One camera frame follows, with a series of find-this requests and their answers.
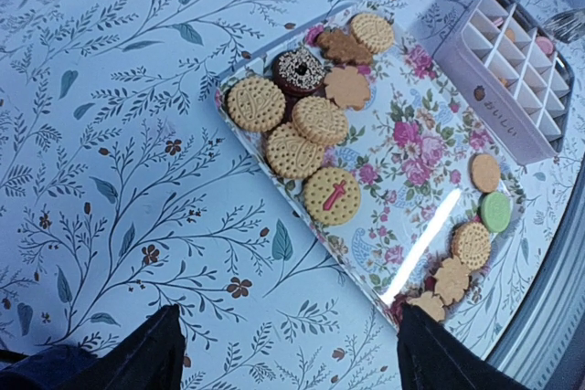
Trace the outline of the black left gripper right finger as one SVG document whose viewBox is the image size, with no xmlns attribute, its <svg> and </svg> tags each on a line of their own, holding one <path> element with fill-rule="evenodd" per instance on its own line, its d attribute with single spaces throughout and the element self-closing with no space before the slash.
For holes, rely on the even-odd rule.
<svg viewBox="0 0 585 390">
<path fill-rule="evenodd" d="M 423 309 L 401 305 L 397 354 L 403 389 L 526 390 L 473 354 Z"/>
</svg>

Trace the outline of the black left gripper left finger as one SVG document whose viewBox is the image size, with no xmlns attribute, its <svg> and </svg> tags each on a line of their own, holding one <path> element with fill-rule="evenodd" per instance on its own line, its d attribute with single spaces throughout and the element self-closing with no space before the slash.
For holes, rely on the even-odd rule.
<svg viewBox="0 0 585 390">
<path fill-rule="evenodd" d="M 185 337 L 179 308 L 165 305 L 147 318 L 109 353 L 99 356 L 84 348 L 59 348 L 61 362 L 54 389 L 179 389 Z"/>
</svg>

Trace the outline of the floral cookie tray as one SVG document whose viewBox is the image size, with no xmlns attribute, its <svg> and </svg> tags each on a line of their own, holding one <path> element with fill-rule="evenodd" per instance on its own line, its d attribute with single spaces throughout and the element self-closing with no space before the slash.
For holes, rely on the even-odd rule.
<svg viewBox="0 0 585 390">
<path fill-rule="evenodd" d="M 357 180 L 361 204 L 338 226 L 311 218 L 300 180 L 271 182 L 342 269 L 388 312 L 398 295 L 416 295 L 451 254 L 457 227 L 475 220 L 482 195 L 473 185 L 475 155 L 492 155 L 501 170 L 497 189 L 510 204 L 511 220 L 524 214 L 525 192 L 500 145 L 439 68 L 423 73 L 424 55 L 403 29 L 397 43 L 375 58 L 367 76 L 371 98 L 349 111 L 348 133 L 325 155 L 328 165 Z"/>
</svg>

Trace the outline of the pink divided cookie tin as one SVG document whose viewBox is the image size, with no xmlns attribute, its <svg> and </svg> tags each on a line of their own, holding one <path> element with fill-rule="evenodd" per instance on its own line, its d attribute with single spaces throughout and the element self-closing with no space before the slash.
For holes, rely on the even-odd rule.
<svg viewBox="0 0 585 390">
<path fill-rule="evenodd" d="M 569 127 L 575 75 L 558 44 L 517 0 L 473 0 L 447 14 L 431 5 L 412 23 L 470 107 L 521 165 L 558 156 Z M 535 43 L 548 37 L 547 57 Z"/>
</svg>

